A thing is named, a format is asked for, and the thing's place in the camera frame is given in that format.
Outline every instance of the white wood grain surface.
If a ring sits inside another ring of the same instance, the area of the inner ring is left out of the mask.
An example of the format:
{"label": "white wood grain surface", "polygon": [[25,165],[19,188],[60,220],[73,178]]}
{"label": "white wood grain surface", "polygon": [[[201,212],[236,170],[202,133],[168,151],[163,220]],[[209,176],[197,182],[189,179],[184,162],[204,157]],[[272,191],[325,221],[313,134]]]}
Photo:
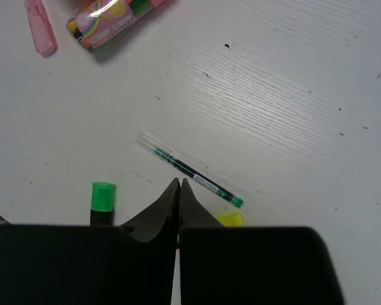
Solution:
{"label": "white wood grain surface", "polygon": [[145,131],[244,198],[249,225],[314,227],[347,304],[381,304],[381,0],[176,0],[96,60],[65,29],[73,0],[46,7],[43,59],[23,1],[0,1],[2,216],[88,224],[104,180],[126,221],[182,177]]}

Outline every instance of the pink highlighter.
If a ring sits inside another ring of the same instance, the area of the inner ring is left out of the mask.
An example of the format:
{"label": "pink highlighter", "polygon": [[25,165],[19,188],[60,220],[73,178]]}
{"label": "pink highlighter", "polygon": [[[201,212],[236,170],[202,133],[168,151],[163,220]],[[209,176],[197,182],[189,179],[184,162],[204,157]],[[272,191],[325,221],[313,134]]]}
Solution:
{"label": "pink highlighter", "polygon": [[37,52],[43,57],[50,56],[58,45],[42,0],[25,0],[25,10]]}

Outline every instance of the yellow highlighter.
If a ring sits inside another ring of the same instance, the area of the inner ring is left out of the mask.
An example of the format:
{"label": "yellow highlighter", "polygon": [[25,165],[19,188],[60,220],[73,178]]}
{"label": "yellow highlighter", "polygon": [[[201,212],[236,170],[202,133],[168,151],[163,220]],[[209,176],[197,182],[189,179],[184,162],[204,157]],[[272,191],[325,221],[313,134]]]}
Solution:
{"label": "yellow highlighter", "polygon": [[244,227],[242,213],[233,213],[217,216],[216,219],[226,227]]}

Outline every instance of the green highlighter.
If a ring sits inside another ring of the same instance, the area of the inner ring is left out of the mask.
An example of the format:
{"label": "green highlighter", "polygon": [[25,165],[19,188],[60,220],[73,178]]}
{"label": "green highlighter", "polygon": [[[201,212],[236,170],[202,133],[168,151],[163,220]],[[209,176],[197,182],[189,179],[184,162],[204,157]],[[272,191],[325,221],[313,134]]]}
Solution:
{"label": "green highlighter", "polygon": [[91,189],[90,226],[112,226],[116,186],[108,182],[94,182]]}

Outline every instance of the green marker cap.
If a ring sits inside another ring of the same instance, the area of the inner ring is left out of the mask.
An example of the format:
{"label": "green marker cap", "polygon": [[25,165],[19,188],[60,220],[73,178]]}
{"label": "green marker cap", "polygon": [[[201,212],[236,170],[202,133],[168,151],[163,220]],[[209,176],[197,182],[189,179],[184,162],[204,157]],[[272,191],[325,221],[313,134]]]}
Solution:
{"label": "green marker cap", "polygon": [[233,197],[233,205],[236,207],[236,208],[240,208],[242,205],[243,205],[243,200],[241,198],[238,198],[238,197]]}
{"label": "green marker cap", "polygon": [[94,182],[91,188],[91,209],[97,212],[113,211],[116,186],[113,183]]}

